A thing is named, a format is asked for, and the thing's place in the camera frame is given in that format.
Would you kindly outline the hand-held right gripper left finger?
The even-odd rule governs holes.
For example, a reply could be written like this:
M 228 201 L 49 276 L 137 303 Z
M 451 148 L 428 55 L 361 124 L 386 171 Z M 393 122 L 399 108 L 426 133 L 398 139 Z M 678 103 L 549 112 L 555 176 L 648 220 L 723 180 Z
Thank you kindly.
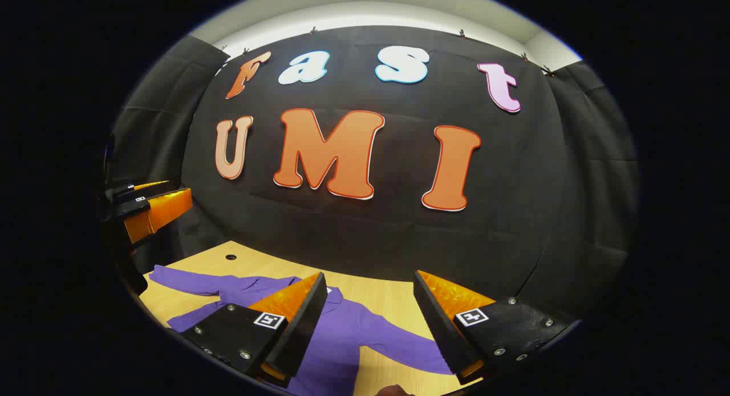
M 181 336 L 238 373 L 268 383 L 297 375 L 328 296 L 317 272 L 248 306 L 227 304 Z

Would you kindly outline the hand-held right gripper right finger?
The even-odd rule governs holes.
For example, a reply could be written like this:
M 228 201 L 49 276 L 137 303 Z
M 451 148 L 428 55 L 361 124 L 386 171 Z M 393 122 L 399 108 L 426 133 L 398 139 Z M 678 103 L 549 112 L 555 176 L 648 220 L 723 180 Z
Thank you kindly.
M 532 364 L 581 324 L 518 297 L 482 295 L 418 269 L 413 294 L 449 370 L 461 385 Z

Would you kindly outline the purple button shirt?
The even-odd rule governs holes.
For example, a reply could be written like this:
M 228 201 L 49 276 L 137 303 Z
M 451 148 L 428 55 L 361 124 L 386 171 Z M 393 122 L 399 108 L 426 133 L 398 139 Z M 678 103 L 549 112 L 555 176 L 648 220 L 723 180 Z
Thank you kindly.
M 298 277 L 206 276 L 159 265 L 149 279 L 186 294 L 218 297 L 216 302 L 169 319 L 170 328 L 178 333 L 229 304 L 253 305 L 299 282 Z M 362 304 L 345 300 L 342 292 L 331 286 L 299 372 L 285 391 L 295 396 L 352 396 L 363 346 L 402 365 L 451 374 L 435 341 L 391 324 Z

